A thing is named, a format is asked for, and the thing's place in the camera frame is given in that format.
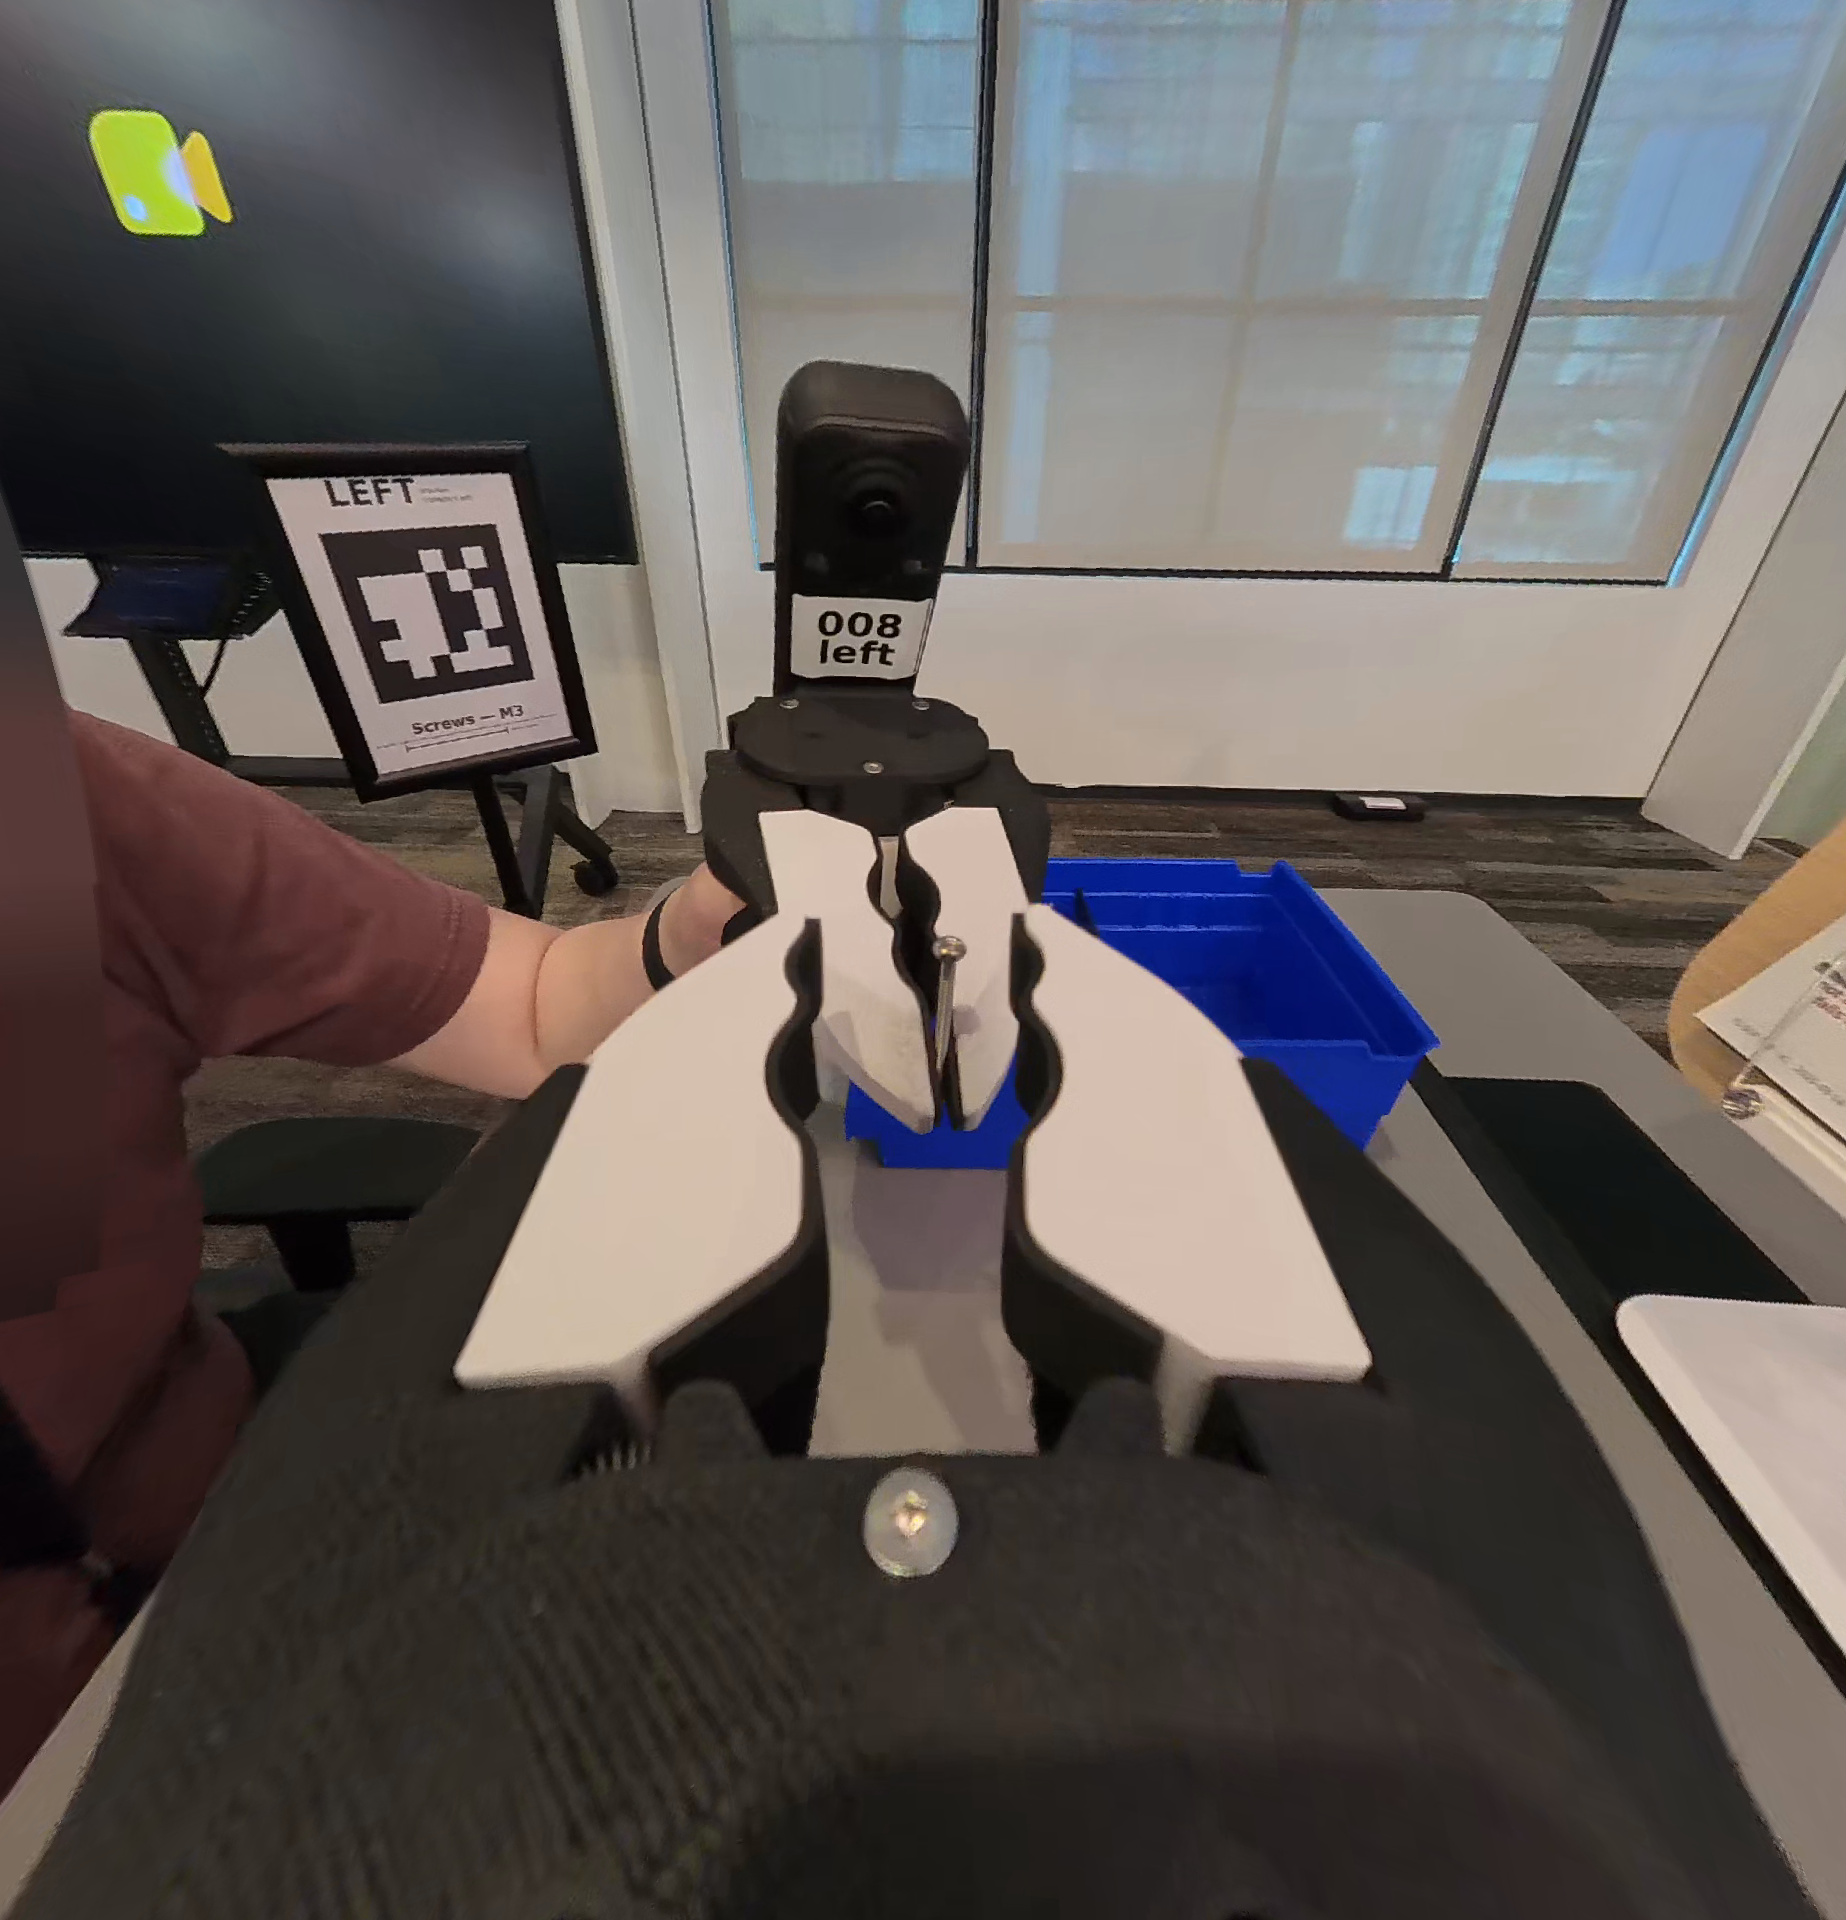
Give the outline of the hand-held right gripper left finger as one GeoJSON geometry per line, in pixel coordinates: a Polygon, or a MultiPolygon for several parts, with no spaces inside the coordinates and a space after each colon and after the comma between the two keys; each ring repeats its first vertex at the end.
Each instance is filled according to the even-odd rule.
{"type": "Polygon", "coordinates": [[[808,1134],[822,954],[771,916],[588,1063],[461,1351],[465,1391],[599,1386],[652,1434],[727,1383],[783,1451],[815,1424],[831,1315],[808,1134]]]}

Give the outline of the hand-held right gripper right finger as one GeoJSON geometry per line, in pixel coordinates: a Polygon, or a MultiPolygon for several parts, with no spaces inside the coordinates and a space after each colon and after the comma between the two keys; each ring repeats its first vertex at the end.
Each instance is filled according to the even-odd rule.
{"type": "Polygon", "coordinates": [[[1360,1383],[1354,1319],[1245,1060],[1172,985],[1032,904],[1011,922],[1000,1317],[1051,1451],[1105,1379],[1188,1452],[1228,1379],[1360,1383]]]}

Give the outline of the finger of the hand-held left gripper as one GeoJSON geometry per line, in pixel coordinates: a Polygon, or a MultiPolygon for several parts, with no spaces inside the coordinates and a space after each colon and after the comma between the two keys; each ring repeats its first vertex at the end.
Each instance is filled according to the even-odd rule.
{"type": "Polygon", "coordinates": [[[860,1086],[912,1134],[931,1131],[937,1086],[921,996],[880,907],[880,841],[860,824],[800,807],[762,811],[758,829],[776,910],[819,926],[819,1096],[842,1105],[849,1086],[860,1086]]]}
{"type": "Polygon", "coordinates": [[[1011,934],[1035,889],[1037,880],[1022,877],[998,803],[952,803],[903,834],[900,904],[931,1011],[932,937],[952,932],[966,943],[955,976],[955,1094],[942,1101],[958,1129],[982,1122],[1011,1069],[1011,934]]]}

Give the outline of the blue plastic bin with divider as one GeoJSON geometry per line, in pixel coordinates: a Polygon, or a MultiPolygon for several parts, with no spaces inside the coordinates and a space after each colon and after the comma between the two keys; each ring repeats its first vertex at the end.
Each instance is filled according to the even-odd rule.
{"type": "Polygon", "coordinates": [[[1436,1032],[1288,861],[1055,856],[1042,899],[1276,1065],[1356,1148],[1436,1032]]]}

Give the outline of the person's left hand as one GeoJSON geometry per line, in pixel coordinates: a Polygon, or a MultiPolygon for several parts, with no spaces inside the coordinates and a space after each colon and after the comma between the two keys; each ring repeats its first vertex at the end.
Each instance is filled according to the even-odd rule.
{"type": "Polygon", "coordinates": [[[670,973],[683,976],[715,956],[722,934],[743,899],[725,887],[703,861],[688,877],[663,915],[663,946],[670,973]]]}

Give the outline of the black sign stand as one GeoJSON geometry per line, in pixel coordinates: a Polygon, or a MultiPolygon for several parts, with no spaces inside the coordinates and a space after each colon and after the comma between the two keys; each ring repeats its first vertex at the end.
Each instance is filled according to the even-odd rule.
{"type": "Polygon", "coordinates": [[[601,899],[620,887],[613,850],[578,817],[573,780],[561,767],[472,774],[465,790],[475,803],[506,913],[536,922],[545,916],[551,854],[560,843],[577,853],[573,871],[578,894],[601,899]]]}

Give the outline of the dark desk pad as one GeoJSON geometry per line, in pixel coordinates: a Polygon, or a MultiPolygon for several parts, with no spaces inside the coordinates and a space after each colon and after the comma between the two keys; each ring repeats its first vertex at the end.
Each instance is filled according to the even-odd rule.
{"type": "Polygon", "coordinates": [[[1412,1089],[1585,1326],[1636,1297],[1804,1303],[1601,1089],[1432,1065],[1412,1089]]]}

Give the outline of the framed marker sign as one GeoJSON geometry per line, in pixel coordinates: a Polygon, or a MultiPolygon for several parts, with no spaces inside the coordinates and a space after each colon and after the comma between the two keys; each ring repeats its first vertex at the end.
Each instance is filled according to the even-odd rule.
{"type": "Polygon", "coordinates": [[[526,444],[218,451],[360,801],[596,752],[526,444]]]}

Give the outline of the white framed window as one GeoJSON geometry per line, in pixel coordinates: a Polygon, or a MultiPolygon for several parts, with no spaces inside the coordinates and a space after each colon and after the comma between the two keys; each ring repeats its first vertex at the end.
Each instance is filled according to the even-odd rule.
{"type": "Polygon", "coordinates": [[[705,14],[761,561],[852,359],[952,564],[1667,585],[1846,210],[1846,2],[705,14]]]}

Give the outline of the papers on wooden table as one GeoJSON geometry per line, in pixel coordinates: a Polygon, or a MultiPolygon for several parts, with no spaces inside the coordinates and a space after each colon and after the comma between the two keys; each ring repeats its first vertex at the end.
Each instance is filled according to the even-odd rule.
{"type": "Polygon", "coordinates": [[[1846,1214],[1846,818],[1701,948],[1667,1034],[1682,1077],[1846,1214]]]}

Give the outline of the black laptop stand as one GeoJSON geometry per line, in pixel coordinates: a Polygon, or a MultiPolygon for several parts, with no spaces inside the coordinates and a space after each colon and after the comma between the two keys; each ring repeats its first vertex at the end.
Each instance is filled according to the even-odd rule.
{"type": "Polygon", "coordinates": [[[191,669],[189,643],[169,633],[131,633],[128,646],[172,744],[218,768],[233,768],[233,754],[207,704],[203,682],[191,669]]]}

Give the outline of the open laptop with blue screen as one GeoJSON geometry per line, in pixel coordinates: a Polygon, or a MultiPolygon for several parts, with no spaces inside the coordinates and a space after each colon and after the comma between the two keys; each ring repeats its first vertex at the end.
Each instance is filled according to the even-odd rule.
{"type": "Polygon", "coordinates": [[[90,600],[63,621],[65,637],[251,637],[280,611],[263,568],[247,555],[93,556],[90,600]]]}

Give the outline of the black chair frame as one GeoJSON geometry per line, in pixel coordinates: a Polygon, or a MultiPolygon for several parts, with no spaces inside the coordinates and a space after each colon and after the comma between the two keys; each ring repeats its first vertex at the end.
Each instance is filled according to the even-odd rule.
{"type": "Polygon", "coordinates": [[[354,1227],[400,1227],[475,1153],[472,1127],[411,1117],[285,1117],[195,1156],[203,1223],[261,1229],[299,1294],[357,1274],[354,1227]]]}

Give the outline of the large black wall display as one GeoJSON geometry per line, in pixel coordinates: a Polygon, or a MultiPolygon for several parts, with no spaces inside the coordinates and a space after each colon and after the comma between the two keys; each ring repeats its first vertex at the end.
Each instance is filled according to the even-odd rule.
{"type": "Polygon", "coordinates": [[[0,495],[27,556],[261,540],[247,444],[523,442],[561,564],[632,564],[549,2],[0,2],[0,495]],[[104,107],[235,210],[120,227],[104,107]]]}

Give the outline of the yellow green wall logo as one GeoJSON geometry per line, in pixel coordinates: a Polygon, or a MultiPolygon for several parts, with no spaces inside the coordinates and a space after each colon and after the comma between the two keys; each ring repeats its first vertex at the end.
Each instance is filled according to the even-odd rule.
{"type": "Polygon", "coordinates": [[[136,237],[196,237],[235,220],[218,159],[202,128],[154,108],[104,107],[87,143],[112,210],[136,237]]]}

